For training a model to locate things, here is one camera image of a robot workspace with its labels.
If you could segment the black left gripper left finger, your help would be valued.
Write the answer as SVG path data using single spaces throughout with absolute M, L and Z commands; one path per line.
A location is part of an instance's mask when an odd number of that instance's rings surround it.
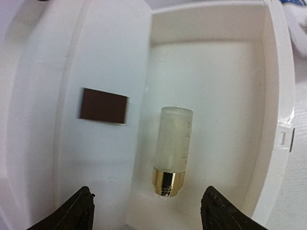
M 89 187 L 81 187 L 51 215 L 29 230 L 91 230 L 94 223 L 94 197 Z

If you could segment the white three-drawer storage cabinet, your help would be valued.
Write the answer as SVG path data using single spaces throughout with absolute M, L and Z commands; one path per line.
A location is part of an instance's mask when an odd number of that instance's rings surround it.
M 294 100 L 277 0 L 3 0 L 0 227 L 27 229 L 87 186 L 95 230 L 200 230 L 210 185 L 265 225 Z M 174 197 L 153 185 L 167 106 L 193 111 Z

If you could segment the gold cap perfume bottle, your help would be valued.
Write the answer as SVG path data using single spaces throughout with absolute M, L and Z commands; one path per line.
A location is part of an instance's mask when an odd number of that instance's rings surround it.
M 193 111 L 163 107 L 153 167 L 154 191 L 159 196 L 174 197 L 182 188 L 187 168 Z

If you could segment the white printed t-shirt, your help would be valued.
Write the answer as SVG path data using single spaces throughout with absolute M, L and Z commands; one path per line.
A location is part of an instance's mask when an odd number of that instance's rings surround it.
M 307 80 L 307 6 L 300 0 L 283 0 L 283 11 L 294 52 L 295 81 Z

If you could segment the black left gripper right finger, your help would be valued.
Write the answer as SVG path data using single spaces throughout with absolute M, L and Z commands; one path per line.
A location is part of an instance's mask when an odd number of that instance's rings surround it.
M 201 221 L 204 230 L 266 230 L 209 186 L 201 199 Z

